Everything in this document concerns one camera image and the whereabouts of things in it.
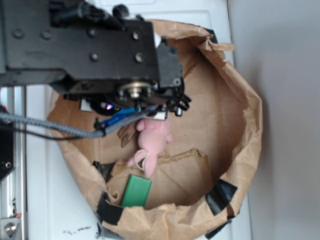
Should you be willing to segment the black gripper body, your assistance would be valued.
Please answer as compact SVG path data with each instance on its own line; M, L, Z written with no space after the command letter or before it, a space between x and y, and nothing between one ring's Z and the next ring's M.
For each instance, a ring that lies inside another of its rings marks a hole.
M175 79L177 86L161 87L147 82L131 82L119 85L113 92L97 94L64 94L63 98L78 101L79 108L88 104L90 112L102 116L114 116L121 110L134 109L136 112L149 106L158 106L159 111L173 112L180 117L183 111L190 108L192 99L185 94L185 84L182 79Z

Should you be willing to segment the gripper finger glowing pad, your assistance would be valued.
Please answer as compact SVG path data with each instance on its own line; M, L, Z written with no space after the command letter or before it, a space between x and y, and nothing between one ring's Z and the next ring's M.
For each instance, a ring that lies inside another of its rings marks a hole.
M155 114L148 114L147 118L152 120L166 120L167 113L165 111L159 111Z
M84 112L92 112L93 111L90 103L85 99L80 100L80 110L84 111Z

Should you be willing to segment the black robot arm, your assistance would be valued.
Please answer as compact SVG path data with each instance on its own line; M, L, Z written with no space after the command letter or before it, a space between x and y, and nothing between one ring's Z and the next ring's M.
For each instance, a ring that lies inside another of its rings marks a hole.
M190 107L178 51L125 5L87 0L3 0L0 85L49 85L70 99L121 109Z

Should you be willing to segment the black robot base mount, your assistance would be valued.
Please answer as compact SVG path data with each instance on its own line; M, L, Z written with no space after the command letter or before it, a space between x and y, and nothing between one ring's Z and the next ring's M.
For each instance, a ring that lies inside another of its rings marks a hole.
M14 125L7 118L8 112L0 106L0 183L16 168Z

